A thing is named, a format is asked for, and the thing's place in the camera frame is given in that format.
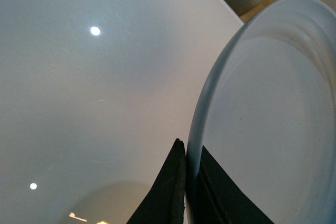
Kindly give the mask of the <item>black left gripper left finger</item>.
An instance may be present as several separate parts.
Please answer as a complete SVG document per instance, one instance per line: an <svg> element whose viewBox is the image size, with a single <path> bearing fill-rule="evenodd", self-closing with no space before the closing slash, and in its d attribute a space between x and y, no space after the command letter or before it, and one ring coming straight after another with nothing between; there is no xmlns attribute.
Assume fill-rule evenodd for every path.
<svg viewBox="0 0 336 224"><path fill-rule="evenodd" d="M128 223L183 223L185 181L185 146L177 138L150 191Z"/></svg>

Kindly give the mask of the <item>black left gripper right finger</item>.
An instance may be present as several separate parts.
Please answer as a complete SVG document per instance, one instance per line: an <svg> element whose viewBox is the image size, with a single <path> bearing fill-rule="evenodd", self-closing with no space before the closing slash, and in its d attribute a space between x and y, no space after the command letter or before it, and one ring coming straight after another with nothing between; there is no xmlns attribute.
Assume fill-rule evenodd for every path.
<svg viewBox="0 0 336 224"><path fill-rule="evenodd" d="M206 147L197 175L196 223L273 223L233 182Z"/></svg>

